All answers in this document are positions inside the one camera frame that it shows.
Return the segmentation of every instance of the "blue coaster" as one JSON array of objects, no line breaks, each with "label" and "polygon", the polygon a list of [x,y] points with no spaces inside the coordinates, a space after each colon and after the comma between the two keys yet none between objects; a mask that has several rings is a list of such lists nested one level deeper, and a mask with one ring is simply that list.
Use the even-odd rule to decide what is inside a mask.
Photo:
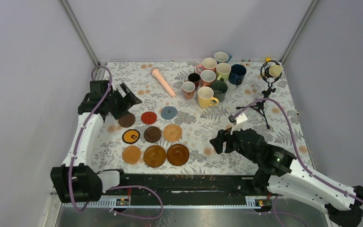
[{"label": "blue coaster", "polygon": [[165,106],[162,109],[161,117],[165,120],[171,120],[173,119],[177,114],[177,109],[173,106]]}]

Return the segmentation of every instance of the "mug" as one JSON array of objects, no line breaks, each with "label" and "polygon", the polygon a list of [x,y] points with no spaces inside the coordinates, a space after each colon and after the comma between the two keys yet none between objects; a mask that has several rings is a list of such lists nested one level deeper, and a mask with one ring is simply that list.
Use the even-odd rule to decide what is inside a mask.
[{"label": "mug", "polygon": [[197,73],[192,73],[189,75],[188,79],[190,82],[193,82],[195,84],[195,89],[197,89],[198,85],[199,85],[199,79],[200,79],[199,75]]},{"label": "mug", "polygon": [[213,58],[206,58],[202,61],[201,65],[197,65],[195,67],[195,70],[197,71],[197,73],[201,73],[204,70],[212,70],[215,72],[215,68],[216,65],[218,64],[218,62],[216,62],[215,59]]},{"label": "mug", "polygon": [[215,81],[211,85],[212,90],[214,91],[214,97],[222,102],[225,99],[226,91],[228,89],[227,84],[223,82],[223,79]]},{"label": "mug", "polygon": [[219,63],[228,63],[230,61],[230,59],[232,58],[232,56],[228,55],[227,53],[225,52],[216,52],[214,54],[214,59]]},{"label": "mug", "polygon": [[211,70],[204,70],[201,73],[201,86],[210,87],[216,80],[216,74]]},{"label": "mug", "polygon": [[221,78],[223,78],[223,80],[227,80],[229,78],[231,69],[232,68],[228,63],[219,63],[216,66],[217,80],[220,80]]},{"label": "mug", "polygon": [[191,81],[184,82],[181,86],[183,89],[183,95],[186,99],[192,99],[195,91],[195,84]]},{"label": "mug", "polygon": [[198,89],[198,104],[201,108],[208,108],[217,105],[219,100],[214,98],[214,91],[210,87],[202,87]]},{"label": "mug", "polygon": [[240,64],[233,65],[232,70],[230,71],[229,82],[234,85],[242,84],[246,73],[247,69],[245,68],[245,66]]}]

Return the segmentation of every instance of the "green mug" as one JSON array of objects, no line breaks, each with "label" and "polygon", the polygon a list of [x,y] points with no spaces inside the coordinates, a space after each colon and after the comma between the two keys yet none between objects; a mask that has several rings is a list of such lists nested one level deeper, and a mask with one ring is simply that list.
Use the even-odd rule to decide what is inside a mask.
[{"label": "green mug", "polygon": [[232,67],[228,63],[219,63],[216,66],[216,79],[220,80],[221,78],[226,81],[229,79],[230,71],[232,70]]}]

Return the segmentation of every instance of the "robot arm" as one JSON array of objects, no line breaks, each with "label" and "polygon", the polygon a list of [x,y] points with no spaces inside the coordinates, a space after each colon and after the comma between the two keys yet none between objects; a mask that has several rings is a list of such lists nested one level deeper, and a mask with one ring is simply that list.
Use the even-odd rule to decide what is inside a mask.
[{"label": "robot arm", "polygon": [[109,113],[115,119],[119,119],[128,113],[130,107],[140,104],[142,101],[124,83],[121,83],[120,87],[126,93],[124,97],[119,90],[113,90],[111,86],[108,94],[100,103],[108,85],[109,81],[107,80],[90,82],[90,93],[86,94],[78,107],[78,125],[71,148],[62,165],[51,170],[53,185],[63,203],[71,202],[67,180],[70,168],[72,170],[71,184],[75,202],[98,201],[102,192],[119,184],[119,171],[104,171],[96,174],[89,167],[92,162],[95,141]]},{"label": "robot arm", "polygon": [[210,143],[220,154],[226,142],[225,153],[237,151],[258,164],[258,170],[252,180],[257,192],[271,192],[299,200],[329,214],[329,218],[340,226],[358,226],[363,215],[363,210],[360,208],[362,203],[331,189],[313,175],[363,200],[362,186],[343,185],[306,166],[312,172],[310,175],[293,153],[267,144],[264,137],[253,129],[242,130],[241,124],[245,121],[247,117],[243,113],[240,114],[235,121],[232,121],[235,123],[232,128],[220,130]]}]

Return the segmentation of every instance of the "yellow mug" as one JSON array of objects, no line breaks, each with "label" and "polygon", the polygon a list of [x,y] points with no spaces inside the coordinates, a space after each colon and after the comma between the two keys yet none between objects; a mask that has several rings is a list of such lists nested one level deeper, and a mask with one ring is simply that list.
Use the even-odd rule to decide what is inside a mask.
[{"label": "yellow mug", "polygon": [[230,71],[232,70],[232,67],[228,63],[219,63],[216,66],[216,79],[220,80],[223,78],[224,81],[227,81],[229,79]]},{"label": "yellow mug", "polygon": [[201,87],[198,89],[198,104],[201,108],[208,108],[218,105],[219,100],[214,97],[214,91],[210,87]]}]

